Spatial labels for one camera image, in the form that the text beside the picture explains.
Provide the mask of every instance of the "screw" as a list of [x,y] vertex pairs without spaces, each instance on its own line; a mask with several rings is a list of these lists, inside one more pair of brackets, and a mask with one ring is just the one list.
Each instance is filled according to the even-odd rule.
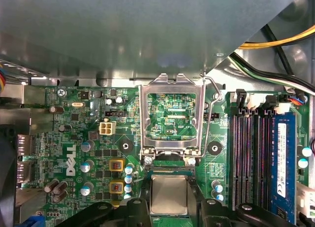
[[220,95],[218,93],[214,93],[213,94],[213,99],[216,100],[220,97]]
[[225,53],[215,53],[215,56],[216,57],[223,57],[223,56],[225,56]]
[[153,158],[152,157],[146,156],[144,158],[144,164],[149,165],[149,164],[152,164],[152,162],[153,162]]
[[60,97],[64,97],[65,95],[67,95],[67,92],[64,89],[58,89],[57,95]]
[[252,210],[252,207],[249,206],[249,205],[243,205],[242,208],[243,208],[244,210],[247,210],[247,211]]
[[187,164],[189,165],[195,165],[196,164],[196,159],[193,157],[188,158]]
[[209,199],[209,200],[207,200],[207,203],[210,205],[214,205],[216,203],[216,201],[214,201],[213,199]]

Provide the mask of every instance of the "yellow wire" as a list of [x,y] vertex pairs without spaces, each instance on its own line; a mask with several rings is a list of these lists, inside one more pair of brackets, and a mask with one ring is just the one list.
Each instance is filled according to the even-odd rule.
[[0,92],[4,90],[4,83],[0,80]]
[[315,33],[315,25],[313,25],[312,27],[310,27],[306,31],[304,31],[304,32],[302,32],[296,36],[290,37],[290,38],[286,38],[286,39],[282,39],[282,40],[278,40],[278,41],[262,42],[262,43],[244,43],[239,47],[239,49],[249,50],[249,49],[262,49],[262,48],[278,46],[281,44],[285,44],[288,42],[299,40],[299,39],[304,38],[306,36],[309,36],[313,33]]

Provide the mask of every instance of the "green circuit board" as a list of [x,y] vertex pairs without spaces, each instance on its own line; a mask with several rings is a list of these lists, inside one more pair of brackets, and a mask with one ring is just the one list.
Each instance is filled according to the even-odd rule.
[[195,113],[195,94],[149,94],[151,125],[146,136],[154,140],[191,140],[196,129],[191,125]]
[[[44,87],[46,89],[46,105],[62,106],[63,114],[54,115],[54,129],[51,132],[38,134],[34,138],[34,155],[24,156],[23,161],[37,160],[35,165],[34,179],[22,185],[22,188],[44,188],[53,179],[67,181],[67,197],[60,203],[52,202],[52,194],[48,194],[47,204],[42,208],[45,215],[46,227],[53,227],[57,222],[65,220],[83,210],[92,203],[108,201],[117,203],[124,199],[125,193],[111,194],[109,183],[112,180],[123,182],[125,173],[110,171],[109,163],[112,159],[124,160],[124,165],[134,165],[135,176],[133,178],[132,196],[139,194],[144,170],[140,164],[140,110],[139,90],[137,88],[100,88],[100,87]],[[57,95],[58,89],[66,90],[64,97]],[[207,89],[205,102],[210,104],[213,101],[214,90]],[[222,196],[224,205],[229,205],[229,141],[228,129],[230,126],[229,105],[223,100],[217,102],[212,110],[215,118],[211,119],[208,144],[220,144],[219,154],[211,155],[209,152],[201,159],[199,166],[195,168],[197,183],[205,198],[213,196],[211,183],[219,181],[223,186]],[[106,99],[115,100],[122,97],[124,103],[121,105],[107,105]],[[73,103],[83,103],[82,107],[74,107]],[[148,97],[148,111],[151,125],[146,131],[146,136],[152,139],[163,140],[184,140],[195,136],[196,131],[191,127],[191,118],[194,114],[195,95],[181,94],[151,94]],[[298,119],[299,136],[301,144],[308,144],[308,106],[292,107],[301,115]],[[121,112],[122,116],[107,116],[108,112]],[[108,117],[110,122],[116,122],[114,135],[100,135],[99,123]],[[202,149],[206,135],[208,117],[204,117]],[[59,132],[62,125],[71,125],[71,131]],[[89,152],[81,150],[81,144],[91,140],[94,148]],[[124,144],[131,144],[132,149],[126,151]],[[68,148],[75,145],[75,175],[67,176],[67,154]],[[83,173],[80,164],[86,160],[92,160],[94,167],[88,173]],[[183,166],[183,161],[155,161],[154,165]],[[308,182],[308,175],[299,175],[302,183]],[[88,196],[82,196],[80,189],[86,182],[94,186]],[[192,226],[187,218],[155,218],[154,226]]]

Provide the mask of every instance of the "blue port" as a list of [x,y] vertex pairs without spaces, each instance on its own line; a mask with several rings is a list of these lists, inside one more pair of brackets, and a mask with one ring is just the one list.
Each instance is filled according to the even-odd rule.
[[23,223],[14,227],[45,227],[45,218],[43,216],[31,216]]

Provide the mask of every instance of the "dell logo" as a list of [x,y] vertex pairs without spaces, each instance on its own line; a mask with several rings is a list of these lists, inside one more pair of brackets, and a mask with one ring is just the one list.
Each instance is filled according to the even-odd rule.
[[66,172],[66,175],[67,176],[75,176],[75,168],[74,168],[74,165],[75,165],[75,156],[76,156],[76,145],[73,145],[72,147],[67,147],[67,151],[68,152],[72,152],[72,153],[69,153],[67,154],[67,172]]

